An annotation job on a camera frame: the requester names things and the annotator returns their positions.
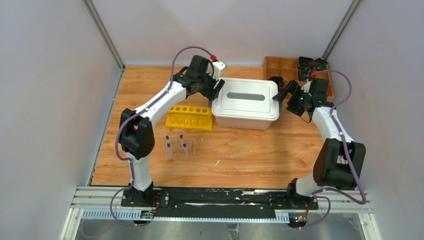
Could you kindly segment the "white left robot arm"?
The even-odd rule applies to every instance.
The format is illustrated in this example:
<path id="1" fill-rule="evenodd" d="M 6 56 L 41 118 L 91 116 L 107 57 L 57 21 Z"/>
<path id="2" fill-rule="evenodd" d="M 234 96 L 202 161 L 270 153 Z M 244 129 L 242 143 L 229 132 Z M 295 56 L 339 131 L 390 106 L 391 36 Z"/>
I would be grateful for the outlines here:
<path id="1" fill-rule="evenodd" d="M 149 155 L 155 146 L 154 127 L 172 108 L 196 93 L 210 102 L 218 98 L 225 86 L 221 74 L 227 65 L 214 55 L 205 58 L 194 55 L 189 66 L 171 73 L 165 88 L 144 105 L 135 110 L 125 109 L 121 114 L 115 146 L 121 146 L 126 157 L 116 155 L 129 162 L 130 183 L 126 190 L 134 192 L 134 200 L 140 206 L 149 206 L 153 201 L 153 181 L 149 170 Z"/>

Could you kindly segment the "yellow test tube rack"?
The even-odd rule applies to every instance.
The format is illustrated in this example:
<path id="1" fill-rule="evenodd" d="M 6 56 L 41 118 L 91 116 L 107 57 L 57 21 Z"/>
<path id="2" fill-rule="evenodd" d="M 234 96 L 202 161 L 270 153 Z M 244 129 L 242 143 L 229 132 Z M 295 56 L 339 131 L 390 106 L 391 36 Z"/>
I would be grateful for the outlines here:
<path id="1" fill-rule="evenodd" d="M 175 105 L 167 112 L 167 128 L 213 131 L 213 115 L 210 107 Z"/>

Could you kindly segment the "wooden compartment organizer tray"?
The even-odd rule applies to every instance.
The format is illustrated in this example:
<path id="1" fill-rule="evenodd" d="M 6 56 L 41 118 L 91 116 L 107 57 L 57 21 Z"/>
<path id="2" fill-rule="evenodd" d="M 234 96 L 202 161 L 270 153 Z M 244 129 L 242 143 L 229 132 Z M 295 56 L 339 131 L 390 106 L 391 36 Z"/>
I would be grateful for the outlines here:
<path id="1" fill-rule="evenodd" d="M 280 56 L 266 56 L 263 63 L 263 76 L 268 80 L 271 77 L 282 77 L 284 80 L 284 87 L 290 80 L 296 81 L 300 86 L 305 85 L 307 82 L 299 79 L 300 69 L 297 67 L 297 58 L 280 57 Z M 334 91 L 329 72 L 323 72 L 316 75 L 317 78 L 328 80 L 327 88 L 327 101 L 334 100 Z"/>

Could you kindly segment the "clear well plate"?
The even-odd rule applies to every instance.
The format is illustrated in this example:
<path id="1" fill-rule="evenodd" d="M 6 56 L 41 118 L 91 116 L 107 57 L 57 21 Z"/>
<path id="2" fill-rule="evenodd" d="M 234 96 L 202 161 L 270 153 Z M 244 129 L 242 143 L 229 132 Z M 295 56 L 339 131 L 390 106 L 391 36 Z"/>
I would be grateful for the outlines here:
<path id="1" fill-rule="evenodd" d="M 167 143 L 165 142 L 165 156 L 168 158 L 176 158 L 176 157 L 191 157 L 196 155 L 196 141 L 194 138 L 184 138 L 184 143 L 187 145 L 188 156 L 185 156 L 183 144 L 179 139 L 169 139 L 169 143 L 171 146 L 171 152 L 169 154 L 166 153 Z"/>

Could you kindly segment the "pink plastic storage bin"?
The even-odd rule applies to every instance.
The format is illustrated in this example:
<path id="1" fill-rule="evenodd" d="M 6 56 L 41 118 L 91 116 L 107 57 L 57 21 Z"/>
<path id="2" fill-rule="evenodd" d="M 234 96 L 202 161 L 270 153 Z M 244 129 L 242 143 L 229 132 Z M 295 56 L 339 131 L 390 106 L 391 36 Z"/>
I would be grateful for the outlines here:
<path id="1" fill-rule="evenodd" d="M 243 119 L 230 117 L 215 117 L 216 123 L 220 127 L 242 128 L 253 130 L 266 130 L 273 121 L 258 120 L 258 119 Z"/>

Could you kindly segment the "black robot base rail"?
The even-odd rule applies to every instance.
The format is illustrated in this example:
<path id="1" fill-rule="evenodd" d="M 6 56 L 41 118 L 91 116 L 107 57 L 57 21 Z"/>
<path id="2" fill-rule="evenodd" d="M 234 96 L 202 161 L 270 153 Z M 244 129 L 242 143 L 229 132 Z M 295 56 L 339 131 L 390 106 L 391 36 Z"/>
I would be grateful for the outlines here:
<path id="1" fill-rule="evenodd" d="M 183 221 L 268 222 L 303 227 L 310 210 L 319 208 L 313 197 L 292 189 L 154 187 L 146 192 L 124 190 L 122 207 L 143 208 L 145 218 Z"/>

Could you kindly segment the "grey right bin clip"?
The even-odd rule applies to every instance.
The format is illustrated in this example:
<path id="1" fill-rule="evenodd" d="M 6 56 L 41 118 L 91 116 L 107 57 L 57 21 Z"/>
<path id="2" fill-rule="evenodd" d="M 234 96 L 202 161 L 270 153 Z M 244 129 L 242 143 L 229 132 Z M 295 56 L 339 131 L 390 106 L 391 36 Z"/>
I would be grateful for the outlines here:
<path id="1" fill-rule="evenodd" d="M 282 101 L 281 101 L 281 102 L 279 102 L 279 103 L 278 103 L 278 106 L 279 106 L 279 114 L 281 115 L 281 114 L 282 114 L 282 112 L 283 112 L 283 110 L 284 110 L 283 102 L 282 102 Z"/>

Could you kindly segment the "black round object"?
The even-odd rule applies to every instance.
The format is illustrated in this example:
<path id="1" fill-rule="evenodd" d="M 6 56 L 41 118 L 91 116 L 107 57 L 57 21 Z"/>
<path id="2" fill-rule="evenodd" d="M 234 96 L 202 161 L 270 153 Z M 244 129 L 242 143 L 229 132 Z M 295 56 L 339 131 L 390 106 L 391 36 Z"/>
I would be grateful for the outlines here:
<path id="1" fill-rule="evenodd" d="M 285 87 L 285 80 L 281 76 L 272 76 L 268 80 L 276 83 L 278 92 L 281 92 Z"/>

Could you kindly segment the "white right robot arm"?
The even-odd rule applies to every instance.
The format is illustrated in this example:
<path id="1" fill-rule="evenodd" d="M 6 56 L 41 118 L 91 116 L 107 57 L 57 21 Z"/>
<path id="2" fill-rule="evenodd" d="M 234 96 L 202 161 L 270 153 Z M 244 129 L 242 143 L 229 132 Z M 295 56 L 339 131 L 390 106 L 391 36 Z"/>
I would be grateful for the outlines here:
<path id="1" fill-rule="evenodd" d="M 299 117 L 306 113 L 323 139 L 312 173 L 293 179 L 287 186 L 285 201 L 292 209 L 323 192 L 339 193 L 360 205 L 367 202 L 359 180 L 366 147 L 343 128 L 336 105 L 327 100 L 328 85 L 329 81 L 323 78 L 314 78 L 303 86 L 291 80 L 283 89 L 284 94 L 291 95 L 286 110 Z"/>

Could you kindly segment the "white plastic box lid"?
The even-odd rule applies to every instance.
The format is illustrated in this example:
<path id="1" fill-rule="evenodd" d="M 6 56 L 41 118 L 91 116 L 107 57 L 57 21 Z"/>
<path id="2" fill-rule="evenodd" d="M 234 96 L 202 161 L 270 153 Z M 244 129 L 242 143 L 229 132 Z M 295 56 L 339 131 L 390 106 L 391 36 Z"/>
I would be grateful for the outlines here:
<path id="1" fill-rule="evenodd" d="M 278 86 L 270 80 L 222 78 L 224 85 L 212 101 L 215 117 L 273 122 L 280 116 L 279 103 L 273 100 Z"/>

